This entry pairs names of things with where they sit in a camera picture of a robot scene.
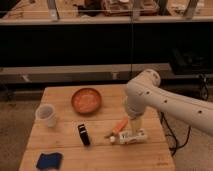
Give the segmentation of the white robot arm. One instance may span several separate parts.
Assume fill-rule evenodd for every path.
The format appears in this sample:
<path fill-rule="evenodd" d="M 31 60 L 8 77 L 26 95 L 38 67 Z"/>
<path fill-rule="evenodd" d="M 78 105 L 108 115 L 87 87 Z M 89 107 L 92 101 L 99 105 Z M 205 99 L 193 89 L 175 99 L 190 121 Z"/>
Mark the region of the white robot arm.
<path fill-rule="evenodd" d="M 159 87 L 160 75 L 146 69 L 125 85 L 125 110 L 130 119 L 153 107 L 213 136 L 213 103 L 166 91 Z"/>

